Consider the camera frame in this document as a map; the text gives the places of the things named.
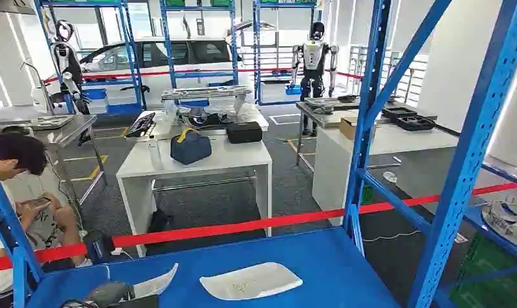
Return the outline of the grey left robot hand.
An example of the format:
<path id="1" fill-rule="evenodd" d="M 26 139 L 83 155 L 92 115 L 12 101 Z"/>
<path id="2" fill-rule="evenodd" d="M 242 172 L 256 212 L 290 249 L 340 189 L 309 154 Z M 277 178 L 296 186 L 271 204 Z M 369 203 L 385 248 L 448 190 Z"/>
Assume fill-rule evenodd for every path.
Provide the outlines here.
<path id="1" fill-rule="evenodd" d="M 159 295 L 144 284 L 109 282 L 94 289 L 85 303 L 92 307 L 157 308 Z"/>

